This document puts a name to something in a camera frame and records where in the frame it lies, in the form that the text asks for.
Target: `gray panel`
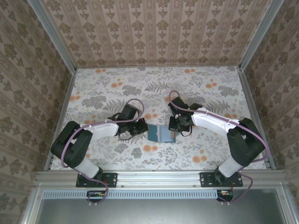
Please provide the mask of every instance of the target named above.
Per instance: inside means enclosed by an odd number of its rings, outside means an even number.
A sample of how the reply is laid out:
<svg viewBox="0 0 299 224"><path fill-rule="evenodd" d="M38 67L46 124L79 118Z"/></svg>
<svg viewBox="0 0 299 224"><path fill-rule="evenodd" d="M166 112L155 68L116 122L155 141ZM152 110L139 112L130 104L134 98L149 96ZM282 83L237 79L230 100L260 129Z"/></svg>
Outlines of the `gray panel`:
<svg viewBox="0 0 299 224"><path fill-rule="evenodd" d="M87 199L88 190L45 190L43 199ZM217 190L110 189L106 199L216 199Z"/></svg>
<svg viewBox="0 0 299 224"><path fill-rule="evenodd" d="M284 224L276 190L251 190L239 202L214 199L43 200L39 224Z"/></svg>

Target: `cable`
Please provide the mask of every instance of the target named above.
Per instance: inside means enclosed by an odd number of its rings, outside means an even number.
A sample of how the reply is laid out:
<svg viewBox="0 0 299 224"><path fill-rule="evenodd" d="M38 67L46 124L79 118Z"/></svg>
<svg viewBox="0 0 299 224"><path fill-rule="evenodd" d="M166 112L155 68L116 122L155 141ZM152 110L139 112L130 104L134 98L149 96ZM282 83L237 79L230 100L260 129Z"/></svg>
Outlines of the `cable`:
<svg viewBox="0 0 299 224"><path fill-rule="evenodd" d="M190 125L190 133L188 134L188 135L183 135L183 131L181 131L181 135L183 136L183 137L188 137L189 135L191 135L192 134L192 126Z"/></svg>
<svg viewBox="0 0 299 224"><path fill-rule="evenodd" d="M173 92L177 93L177 95L180 97L180 94L179 94L178 91L176 91L176 90L172 90L172 91L170 91L170 93L169 93L169 99L171 99L171 94L172 94ZM253 160L252 162L259 162L259 161L266 160L266 159L268 158L268 156L271 154L269 146L268 146L267 143L262 139L262 137L260 137L258 134L254 133L253 131L249 130L248 128L243 127L242 125L240 125L240 124L238 124L238 123L236 123L236 122L233 122L233 121L231 121L230 119L224 118L224 117L222 117L222 116L220 116L220 115L217 115L217 114L214 114L214 113L210 113L210 112L207 112L207 111L201 111L201 110L188 110L188 109L185 109L185 108L182 108L182 107L179 107L179 106L175 105L172 101L170 101L170 103L171 103L174 107L176 107L176 108L178 108L178 109L180 109L180 110L182 110L182 111L187 111L187 112L197 112L197 113L202 113L202 114L208 114L208 115L210 115L211 117L214 117L214 118L223 120L223 121L225 121L225 122L227 122L227 123L229 123L229 124L235 125L235 126L241 128L241 129L243 129L244 131L246 131L246 132L252 134L254 137L256 137L257 139L259 139L259 141L263 144L263 146L264 146L265 149L266 149L266 155L265 155L263 158L261 158L261 159L257 159L257 160Z"/></svg>
<svg viewBox="0 0 299 224"><path fill-rule="evenodd" d="M243 194L242 194L240 197L238 197L237 199L232 200L232 201L230 201L230 202L228 202L228 201L226 201L224 198L218 196L218 198L221 199L221 200L223 201L223 203L230 204L230 203L235 203L235 202L241 200L241 199L245 196L245 194L247 194L247 192L250 190L250 188L252 187L253 179L252 179L250 176L247 176L247 175L245 175L245 174L242 174L241 172L238 172L238 174L240 174L240 175L243 176L243 177L246 177L246 178L250 179L250 185L248 186L248 188L243 192Z"/></svg>
<svg viewBox="0 0 299 224"><path fill-rule="evenodd" d="M139 99L137 99L137 98L133 98L133 99L128 100L126 104L128 104L128 103L129 103L130 101L132 101L132 100L137 100L137 101L139 101L139 102L141 103L141 105L142 105L142 111L141 111L140 114L138 114L138 117L133 118L133 119L130 119L130 120L101 121L101 122L97 122L97 123L93 123L93 124L89 124L89 125L81 126L80 128L78 128L78 129L71 135L71 137L70 137L70 138L68 139L68 141L66 142L65 147L64 147L64 149L63 149L63 151L62 151L62 154L61 154L61 159L60 159L60 161L61 161L61 166L62 166L63 168L68 168L68 167L69 167L69 166L67 166L67 165L64 164L64 155L65 155L65 152L66 152L68 146L70 145L70 142L73 140L73 138L76 136L76 134L77 134L78 132L80 132L82 129L87 128L87 127L92 127L92 126L95 126L95 125L115 124L115 123L126 123L126 122L132 122L132 121L139 120L139 119L141 118L141 116L143 115L143 113L144 113L144 104L143 104L143 102L142 102L141 100L139 100ZM103 202L103 200L106 198L106 196L107 196L107 194L108 194L108 185L105 184L103 181L99 181L99 180L90 178L90 177L86 176L85 174L81 173L80 171L78 171L78 170L76 170L76 169L74 169L74 170L77 171L77 172L78 172L80 175L82 175L84 178L86 178L86 179L88 179L88 180L90 180L90 181L94 181L94 182L101 183L101 184L103 184L103 185L105 186L105 188L106 188L106 190L105 190L105 195L104 195L103 198L99 201L99 203Z"/></svg>
<svg viewBox="0 0 299 224"><path fill-rule="evenodd" d="M102 203L102 202L105 200L105 198L107 197L107 195L108 195L108 192L109 192L108 185L107 185L105 182L103 182L103 181L99 181L99 180L90 178L90 177L86 176L85 174L80 173L80 171L76 170L75 168L74 168L74 170L77 171L77 172L78 172L81 176L83 176L84 178L86 178L86 179L88 179L88 180L90 180L90 181L98 182L98 183L103 184L103 185L105 186L105 194L104 194L104 196L97 202L97 203ZM90 201L90 195L92 195L92 194L94 194L94 193L95 193L95 192L90 193L90 194L88 195L87 200L88 200L89 203L92 203L92 202Z"/></svg>
<svg viewBox="0 0 299 224"><path fill-rule="evenodd" d="M130 140L130 139L132 139L133 138L133 136L131 136L130 138L128 138L128 139L122 139L121 138L121 133L118 135L118 138L119 138L119 140L122 140L122 141L127 141L127 140Z"/></svg>
<svg viewBox="0 0 299 224"><path fill-rule="evenodd" d="M130 99L126 104L128 104L130 101L132 100L137 100L141 103L142 105L142 111L140 113L140 115L136 118L133 118L131 120L116 120L116 121L100 121L100 122L97 122L97 123L93 123L93 124L89 124L89 125L84 125L84 126L81 126L80 128L78 128L72 135L71 137L68 139L68 141L66 142L65 144L65 147L64 147L64 150L62 151L62 154L61 154L61 166L63 168L68 168L69 166L65 165L64 164L64 155L65 155L65 152L66 152L66 149L67 147L69 146L70 142L73 140L73 138L76 136L76 134L81 131L82 129L84 128L87 128L87 127L92 127L92 126L95 126L95 125L102 125L102 124L115 124L115 123L127 123L127 122L132 122L132 121L136 121L136 120L139 120L141 118L141 116L143 115L144 113L144 104L141 100L139 99L136 99L136 98L133 98L133 99Z"/></svg>
<svg viewBox="0 0 299 224"><path fill-rule="evenodd" d="M169 93L169 99L171 99L171 94L172 94L173 92L177 93L178 97L180 97L180 94L179 94L178 91L176 91L176 90L172 90L172 91L170 91L170 93ZM208 114L208 115L210 115L210 116L212 116L212 117L214 117L214 118L223 120L223 121L225 121L225 122L227 122L227 123L229 123L229 124L235 125L235 126L241 128L241 129L243 129L244 131L246 131L246 132L252 134L254 137L256 137L257 139L259 139L260 142L264 145L264 147L265 147L265 149L266 149L266 156L264 156L264 157L261 158L261 159L254 160L254 161L252 161L252 162L259 162L259 161L266 160L266 159L268 158L268 156L271 154L271 153L270 153L270 148L269 148L269 146L267 145L267 143L266 143L266 142L265 142L265 141L264 141L258 134L254 133L253 131L249 130L248 128L243 127L242 125L240 125L240 124L238 124L238 123L236 123L236 122L233 122L233 121L231 121L230 119L224 118L224 117L222 117L222 116L220 116L220 115L217 115L217 114L214 114L214 113L210 113L210 112L207 112L207 111L201 111L201 110L188 110L188 109L185 109L185 108L182 108L182 107L179 107L179 106L175 105L172 101L170 101L170 103L171 103L174 107L176 107L176 108L178 108L178 109L180 109L180 110L182 110L182 111L187 111L187 112L197 112L197 113L202 113L202 114ZM244 176L244 177L246 177L246 178L249 178L249 179L251 180L250 185L248 186L248 188L245 190L245 192L244 192L239 198L237 198L237 199L235 199L235 200L233 200L233 201L231 201L231 202L226 202L225 199L219 197L221 200L223 200L223 202L225 202L225 203L234 203L234 202L237 202L237 201L239 201L241 198L243 198L243 197L246 195L246 193L250 190L250 188L251 188L251 186L252 186L252 184L253 184L253 179L252 179L251 177L245 175L245 174L242 174L240 171L243 170L243 169L244 169L244 167L242 167L241 169L239 169L239 172L238 172L238 173L239 173L241 176Z"/></svg>

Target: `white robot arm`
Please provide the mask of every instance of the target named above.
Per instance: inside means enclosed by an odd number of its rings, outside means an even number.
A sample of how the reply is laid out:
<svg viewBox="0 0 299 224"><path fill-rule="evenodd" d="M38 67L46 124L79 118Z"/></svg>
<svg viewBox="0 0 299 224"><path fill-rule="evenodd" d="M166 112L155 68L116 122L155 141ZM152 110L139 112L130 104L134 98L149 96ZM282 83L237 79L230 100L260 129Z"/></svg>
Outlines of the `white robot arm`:
<svg viewBox="0 0 299 224"><path fill-rule="evenodd" d="M189 132L195 125L228 138L231 155L214 171L215 181L219 185L227 181L235 172L248 166L265 149L262 142L255 137L260 134L250 119L245 118L242 121L230 119L231 123L228 123L227 118L210 112L202 105L188 106L180 97L173 99L168 106L173 114L170 117L169 130ZM249 129L255 136L234 124Z"/></svg>
<svg viewBox="0 0 299 224"><path fill-rule="evenodd" d="M120 135L126 132L129 132L132 138L148 131L144 118L132 121L136 113L139 114L136 107L126 104L121 113L108 118L110 121L87 125L84 128L75 121L70 121L54 141L51 152L68 167L88 178L101 180L103 170L85 156L91 138L100 139L108 136L120 138ZM74 135L74 140L70 142L72 135Z"/></svg>

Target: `floral wallpaper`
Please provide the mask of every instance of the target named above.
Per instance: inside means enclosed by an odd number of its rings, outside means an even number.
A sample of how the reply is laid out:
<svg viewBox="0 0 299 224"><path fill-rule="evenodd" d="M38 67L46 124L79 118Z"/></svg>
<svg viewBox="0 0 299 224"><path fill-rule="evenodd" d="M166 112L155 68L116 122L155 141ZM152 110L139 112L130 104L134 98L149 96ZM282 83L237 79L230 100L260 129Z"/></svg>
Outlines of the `floral wallpaper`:
<svg viewBox="0 0 299 224"><path fill-rule="evenodd" d="M164 67L79 69L64 125L74 120L89 124L121 112L126 101L138 98L145 105L148 124L167 125L170 112L163 92L181 84L189 104L233 119L250 118L237 67ZM132 104L141 108L138 102ZM215 169L230 155L228 140L203 127L191 136L178 135L175 143L148 140L147 132L130 140L93 136L86 156L104 170ZM264 162L250 169L265 168ZM51 169L62 169L55 157Z"/></svg>
<svg viewBox="0 0 299 224"><path fill-rule="evenodd" d="M70 79L26 0L0 1L0 223L18 223Z"/></svg>
<svg viewBox="0 0 299 224"><path fill-rule="evenodd" d="M77 67L238 64L270 0L42 0Z"/></svg>
<svg viewBox="0 0 299 224"><path fill-rule="evenodd" d="M299 1L284 1L245 72L276 166L299 205Z"/></svg>

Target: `table surface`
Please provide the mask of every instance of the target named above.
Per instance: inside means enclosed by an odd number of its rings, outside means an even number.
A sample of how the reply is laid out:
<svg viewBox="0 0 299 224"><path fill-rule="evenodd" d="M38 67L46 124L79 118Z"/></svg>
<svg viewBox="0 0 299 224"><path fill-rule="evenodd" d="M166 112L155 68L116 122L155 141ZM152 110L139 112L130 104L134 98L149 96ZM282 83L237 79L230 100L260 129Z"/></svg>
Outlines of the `table surface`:
<svg viewBox="0 0 299 224"><path fill-rule="evenodd" d="M167 125L170 112L163 92L180 84L188 101L234 119L250 118L237 67L151 67L79 69L64 125L74 120L89 124L121 112L126 101L145 105L148 124ZM132 102L141 108L138 102ZM117 137L92 140L86 156L104 170L215 169L229 155L228 140L203 127L175 143L155 143L147 133L122 141ZM265 169L264 162L248 169ZM51 169L62 169L55 157Z"/></svg>

